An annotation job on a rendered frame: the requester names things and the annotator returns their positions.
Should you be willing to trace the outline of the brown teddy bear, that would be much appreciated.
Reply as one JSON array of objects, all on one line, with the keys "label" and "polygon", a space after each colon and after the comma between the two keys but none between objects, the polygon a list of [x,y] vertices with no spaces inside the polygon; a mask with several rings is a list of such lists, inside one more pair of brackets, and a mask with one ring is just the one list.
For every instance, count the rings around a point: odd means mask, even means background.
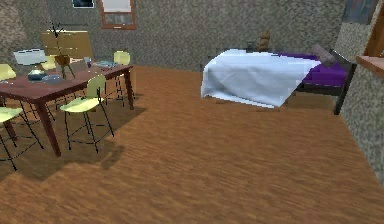
[{"label": "brown teddy bear", "polygon": [[270,42],[270,32],[269,31],[262,32],[257,41],[256,50],[260,52],[268,51],[269,42]]}]

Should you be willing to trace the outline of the dark red wooden table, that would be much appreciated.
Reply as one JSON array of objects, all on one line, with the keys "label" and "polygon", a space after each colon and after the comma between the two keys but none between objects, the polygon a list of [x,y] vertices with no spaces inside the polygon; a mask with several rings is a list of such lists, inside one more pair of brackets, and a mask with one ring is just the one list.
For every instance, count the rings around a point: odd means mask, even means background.
[{"label": "dark red wooden table", "polygon": [[44,82],[31,83],[26,76],[18,76],[8,84],[0,84],[0,96],[28,102],[35,106],[46,136],[50,141],[52,150],[57,157],[60,157],[61,151],[45,104],[49,101],[85,89],[88,80],[99,74],[104,75],[107,80],[123,74],[129,108],[133,110],[134,105],[130,79],[130,71],[132,68],[132,65],[118,65],[111,69],[92,67],[90,70],[77,72],[76,77],[73,79],[63,80],[59,84],[53,85]]}]

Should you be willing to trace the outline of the purple bed with black frame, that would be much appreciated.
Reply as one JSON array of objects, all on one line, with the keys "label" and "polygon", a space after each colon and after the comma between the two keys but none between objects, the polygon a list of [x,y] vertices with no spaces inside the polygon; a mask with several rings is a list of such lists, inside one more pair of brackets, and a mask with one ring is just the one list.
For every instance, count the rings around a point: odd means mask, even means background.
[{"label": "purple bed with black frame", "polygon": [[333,112],[338,115],[356,64],[334,50],[330,53],[336,59],[331,67],[322,65],[314,55],[264,55],[249,67],[249,75],[241,86],[243,93],[239,95],[272,107],[282,106],[294,92],[336,96]]}]

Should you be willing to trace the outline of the grey cylindrical pillow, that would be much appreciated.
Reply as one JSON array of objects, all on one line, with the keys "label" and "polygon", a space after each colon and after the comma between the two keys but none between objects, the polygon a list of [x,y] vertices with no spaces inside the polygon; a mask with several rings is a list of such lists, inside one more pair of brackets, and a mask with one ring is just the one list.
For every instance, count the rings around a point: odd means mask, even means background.
[{"label": "grey cylindrical pillow", "polygon": [[325,67],[331,67],[336,63],[335,57],[319,44],[315,44],[312,46],[312,53],[320,60],[321,64]]}]

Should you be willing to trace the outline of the white bed sheet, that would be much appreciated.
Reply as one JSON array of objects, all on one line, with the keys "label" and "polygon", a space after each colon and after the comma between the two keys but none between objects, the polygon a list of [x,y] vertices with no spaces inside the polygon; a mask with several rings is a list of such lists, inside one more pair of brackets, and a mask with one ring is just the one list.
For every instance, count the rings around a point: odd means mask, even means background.
[{"label": "white bed sheet", "polygon": [[312,59],[229,49],[204,67],[201,97],[280,107],[319,64]]}]

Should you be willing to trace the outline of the blue framed picture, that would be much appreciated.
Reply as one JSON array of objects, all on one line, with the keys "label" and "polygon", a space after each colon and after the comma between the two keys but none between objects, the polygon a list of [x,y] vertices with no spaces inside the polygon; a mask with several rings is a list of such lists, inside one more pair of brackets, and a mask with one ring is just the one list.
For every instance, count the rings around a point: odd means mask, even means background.
[{"label": "blue framed picture", "polygon": [[347,0],[342,21],[369,25],[378,2],[379,0]]}]

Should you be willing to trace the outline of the wooden framed window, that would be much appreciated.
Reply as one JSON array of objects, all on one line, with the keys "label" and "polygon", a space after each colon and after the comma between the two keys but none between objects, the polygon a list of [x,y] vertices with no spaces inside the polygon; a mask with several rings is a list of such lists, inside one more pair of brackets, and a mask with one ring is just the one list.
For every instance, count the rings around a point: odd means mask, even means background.
[{"label": "wooden framed window", "polygon": [[98,7],[103,29],[136,29],[136,0],[98,0]]}]

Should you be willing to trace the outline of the brown wooden window frame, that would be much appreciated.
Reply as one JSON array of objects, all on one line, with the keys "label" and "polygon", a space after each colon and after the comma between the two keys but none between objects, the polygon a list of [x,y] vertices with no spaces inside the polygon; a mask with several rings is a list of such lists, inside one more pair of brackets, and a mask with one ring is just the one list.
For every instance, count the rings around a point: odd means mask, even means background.
[{"label": "brown wooden window frame", "polygon": [[384,0],[380,4],[364,53],[356,57],[359,65],[384,79]]}]

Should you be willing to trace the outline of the bare twig plant in pot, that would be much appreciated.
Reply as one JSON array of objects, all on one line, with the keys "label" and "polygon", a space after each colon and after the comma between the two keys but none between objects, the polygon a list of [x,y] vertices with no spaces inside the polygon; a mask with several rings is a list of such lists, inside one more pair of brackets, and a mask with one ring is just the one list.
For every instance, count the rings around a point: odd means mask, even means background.
[{"label": "bare twig plant in pot", "polygon": [[60,65],[62,78],[64,80],[67,79],[66,68],[69,69],[72,77],[75,77],[73,69],[70,66],[70,56],[65,52],[65,33],[65,29],[60,23],[51,22],[45,34],[47,38],[45,48],[51,51],[55,62]]}]

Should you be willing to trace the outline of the dark framed picture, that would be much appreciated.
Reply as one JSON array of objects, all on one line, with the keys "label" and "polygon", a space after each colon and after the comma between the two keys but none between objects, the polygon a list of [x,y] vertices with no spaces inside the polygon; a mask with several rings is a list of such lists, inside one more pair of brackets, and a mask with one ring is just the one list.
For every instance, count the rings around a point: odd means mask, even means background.
[{"label": "dark framed picture", "polygon": [[93,0],[72,0],[74,8],[94,8]]}]

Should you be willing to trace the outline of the dark round bowl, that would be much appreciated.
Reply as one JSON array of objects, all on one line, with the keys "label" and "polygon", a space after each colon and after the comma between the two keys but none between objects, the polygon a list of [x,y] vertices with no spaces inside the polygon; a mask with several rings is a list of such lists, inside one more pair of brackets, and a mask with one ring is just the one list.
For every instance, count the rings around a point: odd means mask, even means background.
[{"label": "dark round bowl", "polygon": [[33,69],[27,75],[28,80],[31,82],[41,81],[45,76],[46,72],[38,66],[34,66]]}]

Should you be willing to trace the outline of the grey flat plate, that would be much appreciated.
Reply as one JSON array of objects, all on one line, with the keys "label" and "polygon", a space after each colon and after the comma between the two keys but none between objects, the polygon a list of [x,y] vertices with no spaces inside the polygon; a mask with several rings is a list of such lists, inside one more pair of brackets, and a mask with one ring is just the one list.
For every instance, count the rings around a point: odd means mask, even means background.
[{"label": "grey flat plate", "polygon": [[60,75],[47,75],[42,78],[42,81],[47,84],[58,84],[62,82],[62,77]]}]

